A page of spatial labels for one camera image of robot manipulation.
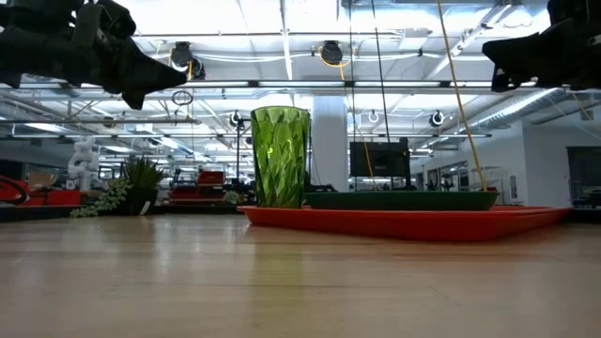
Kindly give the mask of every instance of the yellow cable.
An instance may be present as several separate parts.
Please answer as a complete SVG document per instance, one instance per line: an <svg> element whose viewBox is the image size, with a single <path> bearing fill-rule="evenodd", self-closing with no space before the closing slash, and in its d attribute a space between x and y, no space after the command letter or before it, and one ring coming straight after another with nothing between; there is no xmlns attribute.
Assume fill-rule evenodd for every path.
<svg viewBox="0 0 601 338"><path fill-rule="evenodd" d="M589 119L589 121L593 121L593 118L589 115L589 113L587 113L587 111L584 109L584 107L582 107L582 104L581 104L578 96L576 96L576 94L574 94L574 93L572 93L572 96L574 97L574 100L578 104L578 108L580 109L580 111L586 116L586 118Z"/></svg>
<svg viewBox="0 0 601 338"><path fill-rule="evenodd" d="M449 58L449 66L451 67L451 75L453 76L453 83L455 84L455 94L457 96L457 104L459 105L459 112L461 112L461 118L463 119L463 124L466 129L466 133L468 134L468 139L470 140L471 152L473 153L473 159L476 162L476 170L478 170L478 177L480 177L480 181L482 182L482 190L483 192L488 191L488 187L486 186L485 175L482 172L482 167L480 166L480 161L478 160L478 152L476 150L476 145L473 143L473 137L471 137L470 124L466 119L466 112L463 109L463 103L461 102L461 94L459 93L459 86L457 85L457 76L455 74L455 63L453 61L453 56L451 55L451 46L449 45L449 36L447 35L447 28L444 24L444 17L442 13L442 1L437 0L439 5L439 16L440 16L440 26L442 27L442 35L444 36L444 45L447 50L447 57Z"/></svg>

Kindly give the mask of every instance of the hanging cable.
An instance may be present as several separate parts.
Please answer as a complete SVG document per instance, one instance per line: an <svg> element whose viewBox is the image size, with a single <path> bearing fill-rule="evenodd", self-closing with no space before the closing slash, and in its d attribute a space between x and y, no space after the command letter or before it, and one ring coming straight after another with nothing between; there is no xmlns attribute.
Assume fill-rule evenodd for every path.
<svg viewBox="0 0 601 338"><path fill-rule="evenodd" d="M379 32L378 32L378 21L376 18L376 2L372 0L372 13L374 14L374 24L376 25L376 46L378 48L378 66L379 66L379 80L380 87L382 89L382 103L384 105L384 123L386 124L386 138L388 140L388 161L391 166L391 189L394 190L394 159L393 159L393 145L391 144L391 132L388 124L388 110L386 108L386 89L384 88L384 72L382 71L382 52L379 48Z"/></svg>
<svg viewBox="0 0 601 338"><path fill-rule="evenodd" d="M348 4L349 8L348 8L348 23L349 23L349 36L350 36L350 49L351 49L351 54L350 54L350 80L354 81L355 80L355 65L354 65L354 51L353 51L353 25L352 25L352 4ZM342 75L342 79L343 81L345 80L344 78L344 73L342 72L342 68L340 68L341 70L341 75ZM348 98L348 90L347 87L345 86L345 97L347 98L347 104L348 107L351 107L352 109L352 115L353 115L353 144L357 144L357 131L359 132L359 135L361 136L362 140L363 140L363 147L365 149L365 158L367 159L367 168L369 169L369 176L372 178L372 183L374 184L374 190L376 189L375 186L375 180L374 180L374 172L372 170L372 163L370 161L369 158L369 150L367 148L367 142L365 141L365 138L363 137L361 130L359 129L359 126L357 126L357 116L356 116L356 105L355 105L355 87L351 87L351 95L352 95L352 104L350 99ZM359 154L355 154L355 156L353 157L353 163L351 163L351 165L353 166L353 168L357 168L357 156ZM359 187L359 178L355 176L355 191L357 191Z"/></svg>
<svg viewBox="0 0 601 338"><path fill-rule="evenodd" d="M355 65L354 65L354 59L353 56L355 55L355 53L353 52L353 2L349 1L348 2L348 34L349 34L349 41L350 41L350 81L355 81ZM351 95L353 98L353 105L352 105L352 115L353 115L353 146L355 146L357 144L357 116L355 115L355 86L353 85L351 90ZM345 86L345 95L347 96L347 100L348 100L348 94L347 94L347 87ZM357 177L357 154L355 154L355 156L353 156L353 163L351 163L351 165L353 166L353 170L351 170L351 172L355 172L355 192L359 189L359 178Z"/></svg>
<svg viewBox="0 0 601 338"><path fill-rule="evenodd" d="M589 118L589 120L593 121L593 120L591 119L591 117L588 115L588 113L586 113L586 111L584 110L584 108L582 108L582 106L580 105L580 103L579 103L579 100L578 100L578 97L576 97L576 95L574 95L574 98L577 100L577 102L578 102L578 106L579 106L579 108L580 108L581 112L582 112L582 113L584 113L584 114L587 116L587 118ZM558 112L559 112L561 115L563 115L563 117L567 117L567 114L566 114L566 113L564 113L564 112L563 112L563 110L562 110L560 107L558 107L558 106L557 106L557 104L555 103L555 101L554 101L552 98L549 98L549 100L550 100L550 101L551 101L551 103L553 104L553 107L554 107L554 108L555 108L555 109L556 109L556 110L557 110L557 111L558 111ZM601 136L599 136L599 135L596 135L596 134L594 134L594 133L592 133L592 132L590 132L590 131L587 131L585 128L583 128L582 126L580 126L578 123L576 123L576 122L574 122L574 121L570 121L570 122L572 122L572 124L574 125L574 127L576 127L576 128L578 128L578 129L580 129L581 131L584 131L585 133L589 134L590 136L594 137L594 138L595 138L595 139L597 139L597 140L601 140Z"/></svg>
<svg viewBox="0 0 601 338"><path fill-rule="evenodd" d="M449 66L451 67L451 75L453 76L453 83L455 85L455 95L457 96L457 104L459 105L459 112L461 113L461 119L463 120L464 127L466 129L466 134L468 135L468 139L470 140L471 152L473 154L473 159L476 163L476 170L478 171L478 177L482 182L482 191L487 192L488 187L486 186L485 175L482 172L482 167L480 166L480 161L478 160L478 151L476 150L476 145L473 142L473 137L471 137L470 124L466 119L466 112L463 109L463 102L461 101L461 93L459 93L459 86L457 85L457 75L455 73L455 62L453 60L453 56L451 55L451 46L449 44L449 36L447 35L447 28L444 24L444 15L442 13L442 2L438 1L439 7L439 17L440 17L440 26L442 28L442 35L444 36L444 45L447 51L447 57L449 58Z"/></svg>
<svg viewBox="0 0 601 338"><path fill-rule="evenodd" d="M342 64L342 65L333 65L331 63L326 62L326 60L324 60L323 56L321 55L321 52L323 51L323 46L319 46L319 48L317 49L317 53L319 54L319 59L321 60L321 62L323 62L324 65L326 65L328 67L333 67L333 68L340 69L340 78L342 79L342 81L345 80L345 71L344 71L344 68L346 66L352 64L352 62L353 62L353 55L355 54L355 51L354 51L353 45L352 45L352 32L350 34L351 34L350 60L347 61L345 64Z"/></svg>

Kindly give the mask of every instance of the potted plant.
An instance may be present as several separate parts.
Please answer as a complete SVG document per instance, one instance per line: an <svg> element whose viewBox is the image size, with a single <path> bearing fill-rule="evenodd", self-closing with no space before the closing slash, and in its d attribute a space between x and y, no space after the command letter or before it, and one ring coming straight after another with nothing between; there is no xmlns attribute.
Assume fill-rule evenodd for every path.
<svg viewBox="0 0 601 338"><path fill-rule="evenodd" d="M131 158L125 163L125 178L131 185L125 200L117 206L118 215L147 215L152 213L159 193L158 185L164 179L163 170L149 159Z"/></svg>
<svg viewBox="0 0 601 338"><path fill-rule="evenodd" d="M108 190L93 205L81 207L71 212L72 218L98 217L112 214L121 203L125 202L132 185L126 178L109 183Z"/></svg>

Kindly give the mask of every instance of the green tray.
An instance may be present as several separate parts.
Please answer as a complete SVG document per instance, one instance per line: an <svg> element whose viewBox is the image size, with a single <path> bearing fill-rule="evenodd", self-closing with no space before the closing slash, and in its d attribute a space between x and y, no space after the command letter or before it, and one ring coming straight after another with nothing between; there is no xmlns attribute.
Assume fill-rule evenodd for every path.
<svg viewBox="0 0 601 338"><path fill-rule="evenodd" d="M498 192L319 192L306 193L307 204L329 210L486 211Z"/></svg>

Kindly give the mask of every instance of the black cable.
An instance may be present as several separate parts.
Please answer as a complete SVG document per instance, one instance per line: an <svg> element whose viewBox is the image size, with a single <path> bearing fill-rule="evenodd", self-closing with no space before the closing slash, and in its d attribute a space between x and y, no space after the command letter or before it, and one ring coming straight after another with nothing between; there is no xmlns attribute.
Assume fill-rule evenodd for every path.
<svg viewBox="0 0 601 338"><path fill-rule="evenodd" d="M0 202L18 206L19 204L27 201L27 197L28 197L27 191L23 187L21 187L19 184L15 183L11 179L4 178L4 177L0 177L0 184L4 184L4 185L9 186L10 188L13 188L19 194L19 197L15 198L15 199L3 200Z"/></svg>
<svg viewBox="0 0 601 338"><path fill-rule="evenodd" d="M376 25L376 46L378 48L378 65L379 65L379 79L382 89L382 103L384 104L384 123L386 123L386 137L388 139L388 161L391 167L391 189L394 190L394 159L393 159L393 145L391 144L391 133L388 125L388 111L386 109L386 89L384 88L384 72L382 71L382 54L379 48L379 34L378 34L378 21L376 20L376 3L372 0L372 13L374 14L374 23Z"/></svg>
<svg viewBox="0 0 601 338"><path fill-rule="evenodd" d="M354 82L355 81L355 63L353 60L353 57L355 56L355 51L353 49L353 2L349 1L348 2L348 32L349 32L349 38L350 38L350 81ZM356 117L356 111L355 111L355 85L353 84L353 86L350 88L351 90L351 95L353 97L353 146L356 147L357 144L357 117ZM355 173L355 192L359 189L359 178L357 177L357 154L356 151L357 149L353 149L353 153L355 153L355 156L353 156L353 163L351 163L351 165L353 166L351 170L351 173L354 172Z"/></svg>

